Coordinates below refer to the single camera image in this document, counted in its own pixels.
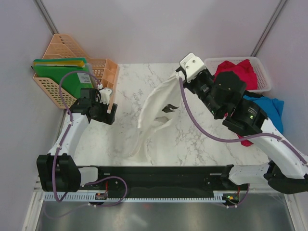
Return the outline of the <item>white t shirt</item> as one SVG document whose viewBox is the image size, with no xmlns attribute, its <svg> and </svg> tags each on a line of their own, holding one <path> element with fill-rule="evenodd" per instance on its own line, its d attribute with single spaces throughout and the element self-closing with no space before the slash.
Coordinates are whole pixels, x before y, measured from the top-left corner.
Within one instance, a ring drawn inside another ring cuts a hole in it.
<svg viewBox="0 0 308 231">
<path fill-rule="evenodd" d="M 181 91 L 179 79 L 183 74 L 173 73 L 146 98 L 134 132 L 134 143 L 127 158 L 132 166 L 146 166 L 155 162 L 159 151 L 173 138 L 179 117 Z"/>
</svg>

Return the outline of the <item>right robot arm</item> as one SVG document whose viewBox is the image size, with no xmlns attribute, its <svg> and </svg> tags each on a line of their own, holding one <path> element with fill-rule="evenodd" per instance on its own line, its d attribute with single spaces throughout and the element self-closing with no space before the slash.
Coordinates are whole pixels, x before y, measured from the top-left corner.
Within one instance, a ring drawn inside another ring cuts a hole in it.
<svg viewBox="0 0 308 231">
<path fill-rule="evenodd" d="M 175 73 L 185 109 L 200 132 L 218 142 L 251 141 L 270 159 L 267 164 L 259 166 L 225 166 L 220 177 L 223 188 L 229 190 L 236 185 L 267 184 L 284 194 L 308 190 L 308 157 L 276 129 L 259 105 L 244 98 L 246 83 L 234 72 L 223 72 L 214 77 L 206 68 L 201 68 L 189 76 L 179 67 Z M 197 95 L 214 119 L 221 119 L 222 124 L 239 137 L 223 139 L 205 131 L 192 115 L 185 89 Z"/>
</svg>

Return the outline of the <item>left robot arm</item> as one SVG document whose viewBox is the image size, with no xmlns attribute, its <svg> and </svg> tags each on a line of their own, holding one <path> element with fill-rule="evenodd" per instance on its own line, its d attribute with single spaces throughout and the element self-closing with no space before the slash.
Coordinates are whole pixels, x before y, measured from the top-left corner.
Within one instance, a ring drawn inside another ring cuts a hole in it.
<svg viewBox="0 0 308 231">
<path fill-rule="evenodd" d="M 81 135 L 95 120 L 113 124 L 117 104 L 110 104 L 112 89 L 82 88 L 80 98 L 69 108 L 69 120 L 60 137 L 46 155 L 37 158 L 37 169 L 41 186 L 45 192 L 76 192 L 81 185 L 89 183 L 95 189 L 105 185 L 105 176 L 97 167 L 78 167 L 74 160 Z"/>
</svg>

